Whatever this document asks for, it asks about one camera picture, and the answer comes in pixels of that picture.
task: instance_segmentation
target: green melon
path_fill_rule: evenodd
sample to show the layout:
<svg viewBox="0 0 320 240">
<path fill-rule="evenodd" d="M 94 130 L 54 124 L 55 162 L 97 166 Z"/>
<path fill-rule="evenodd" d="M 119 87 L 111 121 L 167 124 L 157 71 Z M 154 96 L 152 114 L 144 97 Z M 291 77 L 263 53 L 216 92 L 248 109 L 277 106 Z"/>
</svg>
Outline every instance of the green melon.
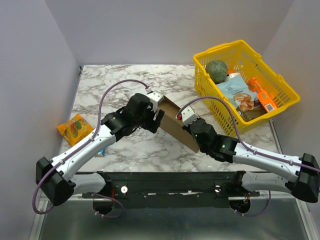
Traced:
<svg viewBox="0 0 320 240">
<path fill-rule="evenodd" d="M 215 84 L 222 83 L 228 75 L 228 67 L 221 60 L 213 60 L 205 66 L 205 71 Z"/>
</svg>

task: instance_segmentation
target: yellow basket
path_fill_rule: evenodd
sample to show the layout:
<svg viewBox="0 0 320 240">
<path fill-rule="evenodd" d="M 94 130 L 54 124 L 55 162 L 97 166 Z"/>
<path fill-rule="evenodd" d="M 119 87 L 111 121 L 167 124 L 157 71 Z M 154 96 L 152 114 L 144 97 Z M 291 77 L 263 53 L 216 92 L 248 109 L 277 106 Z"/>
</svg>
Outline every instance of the yellow basket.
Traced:
<svg viewBox="0 0 320 240">
<path fill-rule="evenodd" d="M 245 82 L 255 77 L 262 88 L 274 100 L 277 109 L 259 116 L 251 121 L 244 121 L 227 97 L 211 80 L 205 67 L 212 60 L 222 60 L 229 70 L 240 73 Z M 300 101 L 300 96 L 285 82 L 280 74 L 276 74 L 263 60 L 260 54 L 253 50 L 245 41 L 237 40 L 209 48 L 207 51 L 193 56 L 195 63 L 194 87 L 200 96 L 215 96 L 224 100 L 235 117 L 240 133 L 261 125 L 275 115 L 283 112 L 287 107 Z M 231 117 L 222 103 L 214 99 L 205 99 L 211 113 L 215 116 L 220 126 L 228 136 L 236 134 Z"/>
</svg>

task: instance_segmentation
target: wall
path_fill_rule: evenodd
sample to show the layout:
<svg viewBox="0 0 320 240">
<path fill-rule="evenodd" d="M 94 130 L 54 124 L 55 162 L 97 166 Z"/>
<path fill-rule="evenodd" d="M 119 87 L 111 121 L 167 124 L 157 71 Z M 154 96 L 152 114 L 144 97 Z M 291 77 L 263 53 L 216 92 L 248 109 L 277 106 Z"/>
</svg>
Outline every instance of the wall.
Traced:
<svg viewBox="0 0 320 240">
<path fill-rule="evenodd" d="M 282 150 L 310 153 L 320 164 L 320 1 L 295 0 L 263 59 L 301 96 L 301 102 L 274 119 Z M 320 204 L 309 204 L 320 233 Z"/>
<path fill-rule="evenodd" d="M 81 64 L 189 64 L 246 40 L 263 53 L 293 0 L 46 0 Z"/>
<path fill-rule="evenodd" d="M 3 1 L 0 16 L 0 239 L 26 240 L 36 161 L 60 148 L 79 65 L 43 0 Z"/>
</svg>

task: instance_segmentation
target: marble surface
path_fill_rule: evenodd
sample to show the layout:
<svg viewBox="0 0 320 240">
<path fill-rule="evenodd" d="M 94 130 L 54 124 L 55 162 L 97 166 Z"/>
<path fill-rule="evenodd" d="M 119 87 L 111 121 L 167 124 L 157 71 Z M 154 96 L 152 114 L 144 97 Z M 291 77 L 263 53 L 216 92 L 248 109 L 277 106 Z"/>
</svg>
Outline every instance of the marble surface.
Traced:
<svg viewBox="0 0 320 240">
<path fill-rule="evenodd" d="M 193 65 L 85 65 L 79 81 L 71 117 L 81 114 L 93 128 L 97 126 L 98 106 L 103 93 L 112 84 L 125 80 L 144 81 L 165 94 L 182 107 L 198 96 L 194 88 Z M 135 93 L 145 93 L 138 83 L 124 83 L 112 90 L 105 98 L 102 116 L 125 106 Z M 212 124 L 219 134 L 223 130 L 206 105 L 196 102 L 192 108 Z M 265 123 L 242 135 L 248 144 L 277 152 L 269 123 Z M 70 146 L 64 140 L 61 152 Z M 202 171 L 257 171 L 248 165 L 215 161 L 198 152 L 194 153 L 178 140 L 159 128 L 156 134 L 138 129 L 131 136 L 106 149 L 104 157 L 94 157 L 80 171 L 106 172 L 202 172 Z"/>
</svg>

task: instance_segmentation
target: table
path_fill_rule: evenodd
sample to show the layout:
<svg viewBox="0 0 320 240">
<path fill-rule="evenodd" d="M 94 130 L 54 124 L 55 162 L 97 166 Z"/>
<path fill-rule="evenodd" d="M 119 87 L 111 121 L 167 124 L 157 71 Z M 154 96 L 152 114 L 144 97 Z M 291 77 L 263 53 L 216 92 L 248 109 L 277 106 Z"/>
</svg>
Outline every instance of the table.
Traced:
<svg viewBox="0 0 320 240">
<path fill-rule="evenodd" d="M 101 96 L 112 84 L 124 79 L 144 81 L 182 107 L 197 97 L 193 65 L 85 65 L 79 81 L 71 116 L 81 114 L 93 128 L 97 125 Z M 124 83 L 105 98 L 102 116 L 125 106 L 134 93 L 145 93 L 137 83 Z M 192 108 L 212 124 L 218 134 L 223 130 L 201 101 Z M 279 152 L 271 122 L 241 135 L 248 144 Z M 70 146 L 64 140 L 61 152 Z M 194 153 L 168 133 L 156 134 L 139 129 L 108 147 L 105 157 L 94 157 L 80 171 L 106 172 L 203 172 L 257 171 L 259 169 L 218 162 L 203 153 Z M 250 212 L 264 207 L 267 194 L 254 200 Z M 36 216 L 30 239 L 102 240 L 113 239 L 252 239 L 314 240 L 317 235 L 304 202 L 289 194 L 272 193 L 269 210 L 257 218 L 242 218 L 229 209 L 129 209 L 125 217 L 109 221 L 94 216 L 91 200 L 72 197 L 53 212 Z M 40 208 L 47 206 L 43 198 Z"/>
</svg>

